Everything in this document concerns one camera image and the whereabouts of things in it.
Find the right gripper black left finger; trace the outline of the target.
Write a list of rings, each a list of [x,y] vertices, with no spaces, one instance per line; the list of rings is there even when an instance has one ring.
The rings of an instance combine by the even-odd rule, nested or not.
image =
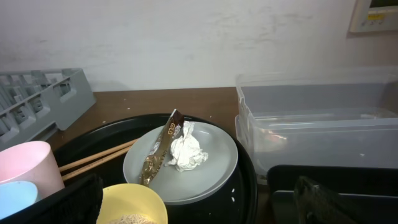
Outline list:
[[[96,224],[103,201],[103,180],[86,176],[1,220],[1,224]]]

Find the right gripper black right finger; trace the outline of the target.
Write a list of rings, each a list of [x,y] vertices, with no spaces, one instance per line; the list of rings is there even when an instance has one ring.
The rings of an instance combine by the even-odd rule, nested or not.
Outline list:
[[[361,223],[359,209],[354,203],[306,176],[300,176],[295,183],[294,204],[300,224]]]

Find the wooden chopstick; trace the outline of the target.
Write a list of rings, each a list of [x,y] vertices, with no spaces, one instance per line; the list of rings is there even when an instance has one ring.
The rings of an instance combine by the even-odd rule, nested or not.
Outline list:
[[[69,174],[64,175],[62,177],[62,179],[63,179],[63,181],[66,181],[66,180],[69,180],[69,179],[71,179],[73,177],[76,177],[76,176],[78,176],[78,175],[80,175],[80,174],[82,174],[84,172],[87,172],[90,169],[93,169],[93,168],[95,168],[95,167],[97,167],[97,166],[99,166],[101,164],[104,164],[105,162],[108,162],[108,161],[110,161],[110,160],[112,160],[112,159],[114,159],[116,157],[121,156],[122,154],[127,153],[129,149],[130,149],[130,146],[125,147],[124,149],[121,149],[121,150],[119,150],[117,152],[114,152],[114,153],[110,154],[109,156],[106,156],[106,157],[104,157],[104,158],[102,158],[102,159],[100,159],[98,161],[92,162],[91,164],[88,164],[88,165],[86,165],[86,166],[84,166],[84,167],[82,167],[80,169],[77,169],[77,170],[75,170],[75,171],[73,171],[73,172],[71,172]]]
[[[112,147],[112,148],[110,148],[110,149],[107,149],[107,150],[105,150],[105,151],[99,152],[99,153],[94,154],[94,155],[92,155],[92,156],[88,156],[88,157],[85,157],[85,158],[80,159],[80,160],[78,160],[78,161],[72,162],[72,163],[70,163],[70,164],[61,166],[61,167],[59,168],[59,170],[60,170],[60,172],[63,172],[63,171],[65,171],[65,170],[69,170],[69,169],[74,168],[74,167],[76,167],[76,166],[80,166],[80,165],[82,165],[82,164],[85,164],[85,163],[87,163],[87,162],[93,161],[93,160],[95,160],[95,159],[99,159],[100,157],[106,156],[106,155],[108,155],[108,154],[112,154],[112,153],[114,153],[114,152],[118,152],[118,151],[120,151],[120,150],[122,150],[122,149],[124,149],[124,148],[126,148],[126,147],[132,146],[136,141],[137,141],[137,139],[134,139],[134,140],[132,140],[132,141],[125,142],[124,144],[121,144],[121,145]]]

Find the yellow bowl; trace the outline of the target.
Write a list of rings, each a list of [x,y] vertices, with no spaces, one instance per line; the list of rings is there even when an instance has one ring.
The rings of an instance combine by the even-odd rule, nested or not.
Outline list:
[[[97,223],[107,224],[132,214],[144,215],[155,223],[168,223],[165,204],[150,188],[139,184],[117,184],[103,189]]]

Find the food scraps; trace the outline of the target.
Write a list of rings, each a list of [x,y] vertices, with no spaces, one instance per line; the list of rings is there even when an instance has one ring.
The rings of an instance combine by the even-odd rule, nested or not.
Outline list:
[[[115,220],[111,220],[108,224],[155,224],[155,222],[144,215],[132,214],[123,215]]]

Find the pink plastic cup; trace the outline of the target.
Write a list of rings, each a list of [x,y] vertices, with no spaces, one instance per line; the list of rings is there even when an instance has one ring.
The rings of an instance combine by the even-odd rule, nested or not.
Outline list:
[[[1,183],[15,181],[32,182],[41,198],[65,188],[49,143],[31,141],[1,151]]]

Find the light blue plastic cup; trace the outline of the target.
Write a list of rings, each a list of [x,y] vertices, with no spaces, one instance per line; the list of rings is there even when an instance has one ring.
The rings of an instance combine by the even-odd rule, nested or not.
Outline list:
[[[37,186],[28,181],[2,184],[0,194],[1,219],[20,212],[40,200]]]

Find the brown gold coffee sachet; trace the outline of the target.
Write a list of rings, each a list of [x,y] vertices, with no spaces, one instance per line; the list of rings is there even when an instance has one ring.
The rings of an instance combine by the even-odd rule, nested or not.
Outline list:
[[[148,187],[160,171],[172,142],[181,135],[184,120],[184,115],[174,109],[144,160],[140,177],[141,185]]]

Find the grey round plate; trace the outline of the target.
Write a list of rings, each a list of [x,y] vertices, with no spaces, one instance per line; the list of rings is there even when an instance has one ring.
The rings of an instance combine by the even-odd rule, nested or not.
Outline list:
[[[123,173],[126,182],[138,184],[145,158],[162,127],[149,131],[127,152]],[[233,138],[208,123],[195,122],[193,137],[209,158],[193,170],[179,172],[174,166],[163,165],[149,184],[167,205],[183,205],[209,197],[231,177],[238,163],[238,149]]]

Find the white tissue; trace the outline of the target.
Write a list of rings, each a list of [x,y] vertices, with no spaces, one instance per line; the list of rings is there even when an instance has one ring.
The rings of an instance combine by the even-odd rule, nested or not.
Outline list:
[[[172,159],[165,166],[174,166],[179,172],[193,170],[208,159],[208,153],[203,152],[200,143],[193,136],[195,123],[185,121],[183,134],[173,140],[170,147]]]

